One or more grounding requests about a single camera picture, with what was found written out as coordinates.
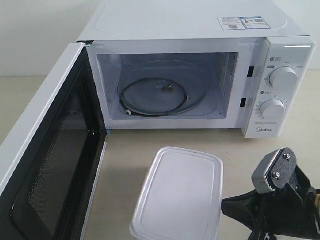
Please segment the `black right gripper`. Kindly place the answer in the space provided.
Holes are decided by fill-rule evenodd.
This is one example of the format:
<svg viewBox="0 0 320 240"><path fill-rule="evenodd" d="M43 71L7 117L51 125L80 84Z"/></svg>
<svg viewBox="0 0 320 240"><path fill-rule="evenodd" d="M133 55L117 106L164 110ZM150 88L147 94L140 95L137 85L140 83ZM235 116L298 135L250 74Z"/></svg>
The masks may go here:
<svg viewBox="0 0 320 240"><path fill-rule="evenodd" d="M250 240L275 240L276 235L307 240L320 238L320 191L296 167L283 189L256 190L222 200L222 213L239 222L253 222Z"/></svg>

